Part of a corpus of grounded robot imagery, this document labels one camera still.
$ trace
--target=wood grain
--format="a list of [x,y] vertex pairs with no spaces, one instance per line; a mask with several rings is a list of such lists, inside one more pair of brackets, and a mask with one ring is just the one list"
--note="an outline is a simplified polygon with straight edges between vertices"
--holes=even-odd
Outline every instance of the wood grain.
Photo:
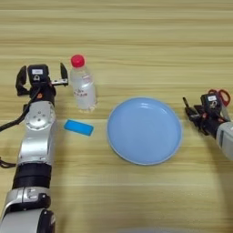
[[[58,233],[233,232],[233,163],[189,124],[182,103],[182,96],[199,103],[210,88],[233,93],[232,11],[227,0],[0,2],[1,124],[28,100],[15,94],[23,65],[46,63],[58,77],[59,62],[70,69],[70,56],[80,53],[95,77],[98,106],[88,115],[77,111],[70,87],[57,89]],[[158,98],[182,121],[182,147],[162,165],[127,163],[106,142],[110,111],[132,96]],[[93,124],[93,136],[65,131],[68,118]],[[1,157],[16,161],[23,135],[23,125],[2,132]],[[0,207],[14,173],[0,169]]]

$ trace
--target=plastic water bottle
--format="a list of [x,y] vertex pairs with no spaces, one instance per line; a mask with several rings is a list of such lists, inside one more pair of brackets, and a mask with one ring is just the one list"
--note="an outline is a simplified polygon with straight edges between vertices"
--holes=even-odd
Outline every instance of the plastic water bottle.
[[96,90],[94,81],[85,66],[85,59],[81,55],[71,58],[73,68],[70,72],[70,81],[78,108],[84,111],[92,111],[96,107]]

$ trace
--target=blue rectangular object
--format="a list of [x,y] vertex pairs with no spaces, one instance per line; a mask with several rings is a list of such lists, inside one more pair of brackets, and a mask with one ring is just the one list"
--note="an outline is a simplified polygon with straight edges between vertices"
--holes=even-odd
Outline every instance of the blue rectangular object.
[[74,121],[74,120],[67,120],[64,128],[82,135],[87,135],[90,136],[94,127],[78,122],[78,121]]

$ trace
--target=bottle cap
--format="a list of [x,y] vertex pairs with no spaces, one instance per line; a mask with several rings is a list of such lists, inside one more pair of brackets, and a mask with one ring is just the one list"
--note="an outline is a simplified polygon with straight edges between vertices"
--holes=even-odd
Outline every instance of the bottle cap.
[[82,67],[85,64],[85,59],[81,55],[74,55],[71,57],[71,64],[76,68]]

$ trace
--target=light blue plate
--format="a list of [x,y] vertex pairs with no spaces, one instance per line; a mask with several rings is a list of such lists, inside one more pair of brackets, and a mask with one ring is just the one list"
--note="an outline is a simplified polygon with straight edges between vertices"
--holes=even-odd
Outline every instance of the light blue plate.
[[155,165],[171,158],[182,139],[182,126],[166,104],[146,97],[117,106],[107,121],[110,146],[125,160]]

